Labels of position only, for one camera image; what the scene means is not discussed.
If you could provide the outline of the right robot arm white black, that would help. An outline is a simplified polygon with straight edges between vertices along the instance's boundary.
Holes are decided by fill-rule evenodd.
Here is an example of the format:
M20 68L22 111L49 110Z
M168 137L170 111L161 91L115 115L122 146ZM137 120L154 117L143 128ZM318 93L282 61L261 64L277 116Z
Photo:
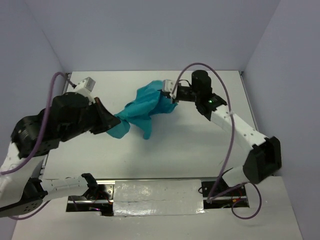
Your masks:
M161 93L173 103L193 102L201 115L232 134L233 141L247 153L242 165L222 174L222 180L217 183L221 195L228 196L236 185L242 183L259 184L282 167L280 141L274 136L268 138L232 113L228 103L213 92L212 80L206 71L192 72L189 86L164 80Z

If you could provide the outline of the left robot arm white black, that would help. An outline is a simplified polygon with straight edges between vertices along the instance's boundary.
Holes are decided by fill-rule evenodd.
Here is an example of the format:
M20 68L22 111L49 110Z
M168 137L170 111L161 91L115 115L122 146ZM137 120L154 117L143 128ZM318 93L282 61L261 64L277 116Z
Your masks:
M40 179L34 174L51 150L83 133L97 135L120 124L95 97L67 92L53 98L37 115L16 124L0 168L0 216L15 217L38 209L43 202L68 196L93 199L99 185L90 173L63 179Z

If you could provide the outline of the silver tape patch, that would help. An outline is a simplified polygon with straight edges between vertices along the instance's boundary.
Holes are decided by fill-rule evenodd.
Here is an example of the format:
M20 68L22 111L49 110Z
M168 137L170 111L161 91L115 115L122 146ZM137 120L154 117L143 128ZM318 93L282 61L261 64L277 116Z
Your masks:
M185 216L205 212L198 192L201 181L130 180L114 185L113 215L116 217Z

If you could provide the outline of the teal t shirt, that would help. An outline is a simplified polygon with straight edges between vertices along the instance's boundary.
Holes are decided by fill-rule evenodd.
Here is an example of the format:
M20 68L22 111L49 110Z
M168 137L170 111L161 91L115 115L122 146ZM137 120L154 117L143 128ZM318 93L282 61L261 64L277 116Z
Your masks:
M115 115L120 119L120 124L106 133L113 138L121 139L129 132L131 125L135 125L143 131L143 138L148 140L152 134L152 116L170 114L178 105L161 94L162 86L161 80L153 80L139 88L135 99Z

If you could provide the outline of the metal base rail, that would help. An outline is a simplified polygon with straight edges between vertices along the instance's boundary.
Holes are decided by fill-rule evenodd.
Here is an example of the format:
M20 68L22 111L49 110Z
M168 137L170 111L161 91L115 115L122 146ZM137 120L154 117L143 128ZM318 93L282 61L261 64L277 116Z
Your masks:
M210 209L249 207L242 186L207 202L213 181L200 179L101 181L97 193L70 196L66 212L94 212L105 217L187 216Z

